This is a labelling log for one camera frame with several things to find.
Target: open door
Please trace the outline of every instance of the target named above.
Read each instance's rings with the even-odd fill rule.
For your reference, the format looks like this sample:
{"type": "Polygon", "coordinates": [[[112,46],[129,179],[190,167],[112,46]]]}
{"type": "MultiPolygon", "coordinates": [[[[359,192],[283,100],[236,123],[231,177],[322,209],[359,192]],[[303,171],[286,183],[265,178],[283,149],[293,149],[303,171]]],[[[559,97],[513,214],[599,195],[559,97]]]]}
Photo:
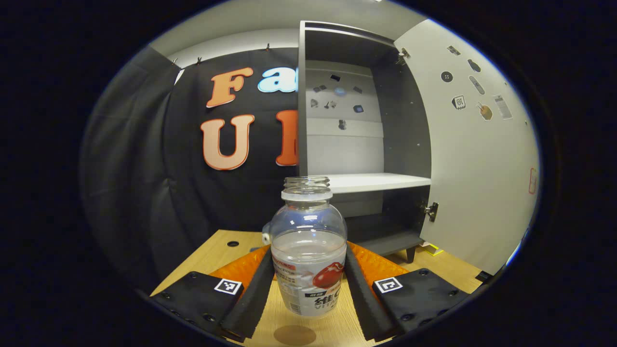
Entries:
{"type": "Polygon", "coordinates": [[[519,245],[536,205],[539,149],[510,82],[479,51],[432,20],[394,41],[408,54],[431,141],[420,237],[494,275],[519,245]]]}

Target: clear plastic bottle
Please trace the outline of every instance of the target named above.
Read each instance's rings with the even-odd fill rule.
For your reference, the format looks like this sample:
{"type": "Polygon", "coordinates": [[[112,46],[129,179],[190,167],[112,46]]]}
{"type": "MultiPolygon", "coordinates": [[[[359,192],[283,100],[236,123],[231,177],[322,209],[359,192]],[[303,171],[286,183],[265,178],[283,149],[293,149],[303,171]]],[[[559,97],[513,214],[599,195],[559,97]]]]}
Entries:
{"type": "Polygon", "coordinates": [[[281,207],[268,226],[272,260],[285,306],[323,317],[338,301],[347,250],[347,225],[329,201],[327,177],[288,177],[281,207]]]}

